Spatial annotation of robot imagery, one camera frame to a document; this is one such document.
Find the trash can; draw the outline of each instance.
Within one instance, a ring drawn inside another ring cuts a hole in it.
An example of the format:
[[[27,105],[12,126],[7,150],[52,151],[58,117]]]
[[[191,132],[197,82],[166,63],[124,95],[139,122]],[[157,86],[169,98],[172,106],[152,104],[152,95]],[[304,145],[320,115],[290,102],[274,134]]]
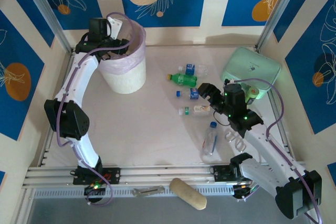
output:
[[[146,32],[133,21],[134,30],[126,19],[123,21],[118,38],[130,38],[135,35],[125,55],[115,55],[110,60],[101,61],[98,70],[110,88],[119,94],[130,94],[139,90],[146,81]]]

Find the water bottle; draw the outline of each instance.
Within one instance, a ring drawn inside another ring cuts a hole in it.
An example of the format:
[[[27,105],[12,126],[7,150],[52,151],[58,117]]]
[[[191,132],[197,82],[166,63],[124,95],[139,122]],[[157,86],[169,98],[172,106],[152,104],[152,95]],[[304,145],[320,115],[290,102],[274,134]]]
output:
[[[187,64],[186,66],[179,66],[178,70],[187,76],[203,77],[208,74],[208,67],[206,65]]]
[[[188,89],[188,90],[178,90],[176,92],[177,97],[182,97],[185,100],[197,100],[198,99],[198,91],[197,89]]]
[[[202,145],[202,151],[205,155],[212,155],[215,151],[218,140],[217,123],[211,122],[210,127],[205,132],[205,138]]]
[[[211,107],[209,105],[196,105],[193,107],[179,108],[179,115],[207,116],[210,114],[211,114]]]
[[[178,85],[186,85],[189,87],[196,86],[197,77],[196,76],[187,76],[182,73],[168,74],[167,79],[175,82]]]

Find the cable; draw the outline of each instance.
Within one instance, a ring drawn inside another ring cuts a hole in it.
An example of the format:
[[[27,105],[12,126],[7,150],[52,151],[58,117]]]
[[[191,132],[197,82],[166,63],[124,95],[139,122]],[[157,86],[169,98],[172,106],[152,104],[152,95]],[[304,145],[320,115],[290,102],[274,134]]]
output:
[[[287,156],[279,149],[279,147],[271,140],[269,139],[269,131],[270,129],[276,125],[280,120],[281,118],[283,117],[283,113],[285,112],[285,105],[284,105],[284,100],[282,99],[282,96],[280,94],[280,92],[277,90],[276,87],[274,87],[271,83],[269,83],[268,81],[265,81],[263,79],[259,79],[259,78],[249,78],[249,79],[244,79],[244,80],[235,80],[235,82],[244,82],[244,81],[251,81],[251,80],[256,80],[256,81],[261,81],[263,83],[266,83],[268,84],[277,94],[278,94],[278,97],[280,99],[280,103],[281,103],[281,114],[279,116],[278,119],[275,120],[274,123],[272,123],[270,126],[267,127],[266,129],[266,137],[268,139],[268,142],[273,146],[273,148],[284,158],[284,160],[288,163],[288,165],[290,166],[293,166],[293,163],[287,158]],[[321,217],[321,213],[320,213],[320,210],[319,210],[319,207],[316,203],[316,200],[314,199],[314,195],[313,193],[311,192],[307,182],[305,181],[305,179],[303,178],[303,176],[299,173],[299,171],[295,168],[294,169],[294,172],[298,175],[298,177],[300,178],[300,180],[302,181],[303,185],[305,186],[307,192],[308,192],[308,195],[314,205],[314,209],[316,211],[316,215],[318,217],[318,222],[316,220],[314,220],[308,213],[305,213],[305,215],[311,220],[313,221],[315,224],[322,224],[323,221],[322,221],[322,217]]]
[[[216,120],[216,122],[219,123],[219,124],[222,125],[222,126],[230,126],[230,124],[222,124],[222,123],[220,123],[220,122],[217,120],[217,118],[215,117],[215,113],[216,113],[216,112],[217,112],[217,111],[214,111],[214,114],[213,114],[214,119]]]
[[[65,102],[65,98],[68,96],[68,91],[70,89],[70,85],[72,84],[72,81],[73,79],[75,78],[76,76],[76,73],[78,71],[78,69],[80,69],[81,65],[83,64],[83,62],[89,57],[91,56],[91,54],[93,54],[94,52],[97,52],[97,51],[103,51],[103,50],[107,50],[107,51],[110,51],[110,50],[118,50],[118,49],[123,49],[123,48],[126,48],[128,47],[130,44],[133,43],[134,39],[135,39],[135,29],[134,29],[134,25],[133,25],[133,22],[132,20],[127,17],[125,14],[122,14],[122,13],[118,13],[118,12],[112,12],[112,13],[109,13],[106,18],[108,18],[109,16],[111,15],[121,15],[123,16],[124,18],[127,19],[127,21],[129,22],[129,24],[131,25],[131,28],[132,28],[132,36],[131,36],[131,39],[130,41],[123,45],[123,46],[120,46],[120,47],[102,47],[102,48],[96,48],[96,49],[93,49],[91,51],[89,51],[86,55],[83,56],[83,58],[78,62],[78,66],[75,67],[75,69],[73,70],[70,78],[69,78],[69,81],[68,81],[68,84],[65,88],[65,92],[62,96],[62,100],[61,100],[61,103],[59,105],[59,108],[58,108],[58,111],[57,111],[57,117],[56,117],[56,138],[57,138],[57,144],[59,147],[64,147],[68,144],[71,143],[71,141],[67,141],[65,143],[61,143],[61,140],[60,140],[60,130],[59,130],[59,124],[60,124],[60,117],[61,117],[61,113],[62,113],[62,109],[63,109],[63,105],[64,105],[64,102]],[[107,181],[107,179],[105,179],[101,174],[99,174],[96,170],[94,170],[92,167],[90,167],[87,163],[85,163],[78,155],[75,147],[73,146],[72,147],[73,149],[73,152],[75,153],[76,157],[78,160],[80,160],[80,162],[82,162],[82,164],[84,164],[90,171],[92,171],[93,173],[95,173],[99,178],[101,178],[111,189],[111,197],[110,199],[106,202],[106,203],[103,203],[103,204],[93,204],[95,206],[106,206],[107,204],[109,204],[112,200],[112,186],[111,184]]]

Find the green plastic container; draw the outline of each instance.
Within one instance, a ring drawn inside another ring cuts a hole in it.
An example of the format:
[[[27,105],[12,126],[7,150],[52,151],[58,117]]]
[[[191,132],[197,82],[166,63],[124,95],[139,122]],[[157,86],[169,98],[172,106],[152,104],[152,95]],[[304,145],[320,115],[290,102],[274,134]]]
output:
[[[168,80],[172,80],[178,85],[185,85],[191,88],[196,86],[197,77],[196,76],[187,76],[186,74],[176,73],[176,74],[168,74]]]
[[[224,67],[221,75],[221,80],[225,79],[243,80],[249,78],[258,78],[274,84],[281,70],[281,64],[267,58],[261,54],[253,52],[245,47],[239,47],[232,54],[229,62]],[[247,81],[241,84],[245,93],[251,86],[259,90],[259,95],[256,99],[262,98],[270,86],[261,81]]]

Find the white table surface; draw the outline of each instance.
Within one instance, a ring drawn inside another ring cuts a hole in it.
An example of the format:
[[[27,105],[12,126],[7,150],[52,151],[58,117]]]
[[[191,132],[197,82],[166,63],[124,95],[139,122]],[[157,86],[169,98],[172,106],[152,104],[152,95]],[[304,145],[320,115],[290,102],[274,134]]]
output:
[[[211,158],[201,156],[204,134],[212,115],[202,118],[179,116],[182,106],[208,104],[182,100],[176,97],[181,86],[167,81],[168,73],[176,73],[180,65],[199,63],[209,66],[209,74],[199,78],[197,86],[209,82],[222,90],[220,75],[236,48],[234,47],[148,47],[146,52],[147,78],[144,86],[133,94],[117,94],[111,91],[101,74],[96,71],[84,94],[82,108],[89,116],[89,137],[93,148],[104,165],[152,166],[191,165],[202,163],[229,163],[239,152],[234,142],[227,143],[223,132],[229,127],[218,125],[221,132],[217,150]],[[268,99],[254,101],[250,109],[262,115],[266,125],[275,117]],[[227,123],[224,115],[218,120]],[[271,134],[282,144],[277,126]],[[60,148],[53,135],[46,166],[77,166],[77,160],[69,146]],[[244,152],[260,161],[258,152],[246,141]]]

